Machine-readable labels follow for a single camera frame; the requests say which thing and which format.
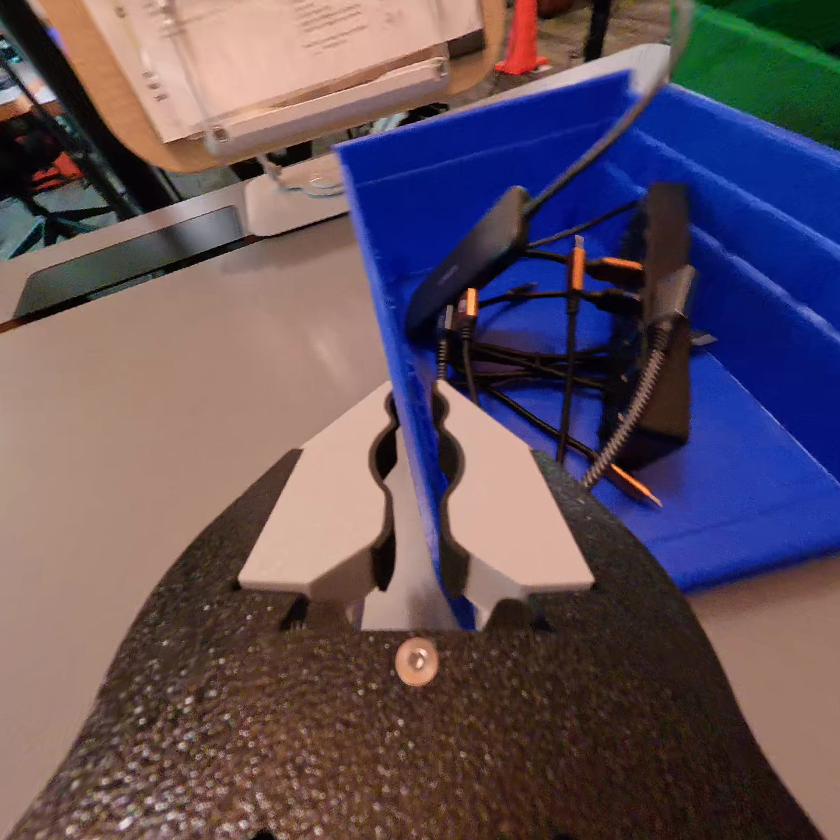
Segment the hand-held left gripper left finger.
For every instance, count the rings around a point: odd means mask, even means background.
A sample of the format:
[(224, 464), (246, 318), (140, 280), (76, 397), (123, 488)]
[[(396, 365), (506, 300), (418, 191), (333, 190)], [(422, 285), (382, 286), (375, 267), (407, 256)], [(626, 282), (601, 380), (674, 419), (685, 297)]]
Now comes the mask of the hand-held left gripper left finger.
[(360, 627), (364, 603), (385, 592), (396, 566), (393, 498), (400, 426), (390, 382), (303, 446), (238, 574), (245, 590), (283, 592), (340, 608)]

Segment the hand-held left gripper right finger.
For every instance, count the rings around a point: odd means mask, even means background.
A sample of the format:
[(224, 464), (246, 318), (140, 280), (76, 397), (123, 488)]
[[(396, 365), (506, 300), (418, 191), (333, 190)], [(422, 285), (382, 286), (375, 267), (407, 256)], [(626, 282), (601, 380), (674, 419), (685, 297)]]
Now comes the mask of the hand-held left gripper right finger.
[(432, 411), (447, 486), (438, 505), (438, 558), (446, 595), (464, 597), (477, 629), (504, 602), (585, 592), (595, 577), (536, 454), (446, 381)]

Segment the bundle of orange-tipped cables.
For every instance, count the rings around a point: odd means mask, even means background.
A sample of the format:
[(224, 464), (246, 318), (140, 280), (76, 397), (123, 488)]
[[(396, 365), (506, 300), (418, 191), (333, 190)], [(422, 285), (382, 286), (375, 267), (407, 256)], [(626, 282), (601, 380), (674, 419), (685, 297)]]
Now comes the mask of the bundle of orange-tipped cables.
[(644, 364), (638, 374), (625, 414), (581, 479), (581, 486), (585, 491), (592, 492), (607, 470), (616, 466), (616, 457), (643, 418), (665, 367), (673, 334), (686, 321), (686, 310), (696, 274), (693, 266), (685, 264), (659, 280), (653, 289), (644, 321)]

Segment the tall black usb hub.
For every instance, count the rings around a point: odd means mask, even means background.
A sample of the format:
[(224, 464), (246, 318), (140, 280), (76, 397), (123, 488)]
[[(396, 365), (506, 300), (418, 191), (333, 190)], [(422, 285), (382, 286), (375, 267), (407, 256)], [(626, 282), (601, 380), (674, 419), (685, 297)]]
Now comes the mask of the tall black usb hub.
[[(614, 314), (607, 342), (605, 386), (598, 442), (603, 448), (627, 414), (654, 339), (654, 318), (664, 309), (669, 279), (690, 268), (690, 219), (687, 186), (655, 182), (642, 198), (623, 236), (619, 256), (643, 268), (628, 289), (640, 298), (640, 314)], [(686, 445), (690, 436), (690, 323), (686, 301), (673, 319), (665, 360), (633, 432), (616, 456), (624, 470), (653, 464)]]

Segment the blue plastic bin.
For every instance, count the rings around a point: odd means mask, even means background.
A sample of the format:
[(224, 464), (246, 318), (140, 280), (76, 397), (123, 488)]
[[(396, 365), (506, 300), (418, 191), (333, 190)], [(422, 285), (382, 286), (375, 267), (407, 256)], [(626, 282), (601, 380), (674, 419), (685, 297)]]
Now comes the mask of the blue plastic bin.
[[(437, 557), (445, 478), (429, 410), (435, 336), (407, 338), (415, 289), (512, 186), (538, 193), (633, 101), (627, 73), (489, 103), (338, 149)], [(838, 551), (838, 151), (677, 85), (539, 210), (539, 240), (639, 199), (688, 193), (688, 443), (642, 470), (664, 507), (594, 496), (683, 592)]]

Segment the slim black usb hub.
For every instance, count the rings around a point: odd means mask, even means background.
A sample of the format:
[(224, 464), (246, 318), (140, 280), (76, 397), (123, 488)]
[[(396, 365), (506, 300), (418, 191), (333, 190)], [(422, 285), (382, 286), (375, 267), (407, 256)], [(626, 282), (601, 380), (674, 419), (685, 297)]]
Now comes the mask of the slim black usb hub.
[(529, 242), (527, 207), (522, 186), (507, 189), (457, 246), (423, 280), (408, 304), (404, 330), (423, 334), (447, 305), (470, 288), (480, 290), (509, 268)]

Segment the instruction sheet stand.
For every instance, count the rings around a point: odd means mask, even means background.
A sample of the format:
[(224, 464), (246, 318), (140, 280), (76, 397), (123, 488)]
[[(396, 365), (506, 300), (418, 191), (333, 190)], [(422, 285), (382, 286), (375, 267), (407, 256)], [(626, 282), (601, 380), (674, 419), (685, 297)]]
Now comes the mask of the instruction sheet stand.
[(111, 134), (145, 163), (196, 173), (255, 158), (247, 235), (348, 212), (333, 154), (268, 153), (474, 88), (505, 34), (503, 2), (35, 2)]

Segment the orange traffic cone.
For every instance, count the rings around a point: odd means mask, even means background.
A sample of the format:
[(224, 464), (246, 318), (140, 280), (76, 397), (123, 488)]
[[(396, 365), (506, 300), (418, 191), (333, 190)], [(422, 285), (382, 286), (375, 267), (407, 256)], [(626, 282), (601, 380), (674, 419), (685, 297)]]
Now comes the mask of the orange traffic cone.
[(538, 1), (513, 3), (507, 47), (503, 59), (495, 65), (496, 73), (520, 77), (548, 66), (548, 59), (538, 51), (538, 12)]

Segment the black metal pole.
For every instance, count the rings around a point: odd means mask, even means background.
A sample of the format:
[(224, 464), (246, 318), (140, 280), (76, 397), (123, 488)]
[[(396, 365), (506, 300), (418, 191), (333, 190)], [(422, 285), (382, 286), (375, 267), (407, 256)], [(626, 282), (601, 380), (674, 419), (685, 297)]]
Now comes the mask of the black metal pole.
[(2, 2), (1, 16), (4, 33), (33, 61), (78, 132), (76, 139), (68, 139), (70, 157), (118, 219), (125, 221), (174, 205), (175, 199), (156, 168), (122, 145), (100, 118), (68, 59), (32, 7), (23, 1)]

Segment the green plastic bin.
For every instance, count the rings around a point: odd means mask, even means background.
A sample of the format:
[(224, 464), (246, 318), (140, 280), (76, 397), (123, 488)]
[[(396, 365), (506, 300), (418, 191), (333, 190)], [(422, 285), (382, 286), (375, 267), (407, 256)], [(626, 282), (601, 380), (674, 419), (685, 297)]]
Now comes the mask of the green plastic bin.
[(675, 84), (839, 149), (839, 2), (696, 2)]

